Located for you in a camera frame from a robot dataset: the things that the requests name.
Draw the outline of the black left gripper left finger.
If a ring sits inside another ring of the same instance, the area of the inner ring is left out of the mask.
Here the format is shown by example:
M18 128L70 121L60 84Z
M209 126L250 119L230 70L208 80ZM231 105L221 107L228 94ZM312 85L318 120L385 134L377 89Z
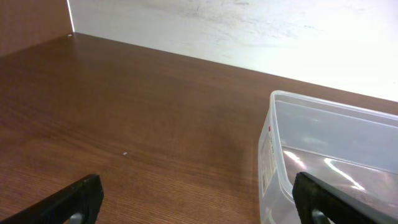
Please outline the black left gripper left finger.
M104 192L100 176L89 174L2 220L1 223L65 223L76 216L79 223L94 224L97 221L103 199Z

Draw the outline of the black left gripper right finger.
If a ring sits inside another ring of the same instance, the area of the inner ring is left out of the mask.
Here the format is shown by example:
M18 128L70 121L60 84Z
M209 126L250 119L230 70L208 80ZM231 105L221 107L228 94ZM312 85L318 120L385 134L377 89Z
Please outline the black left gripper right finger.
M307 172L295 177L292 195L302 224L396 224L382 213Z

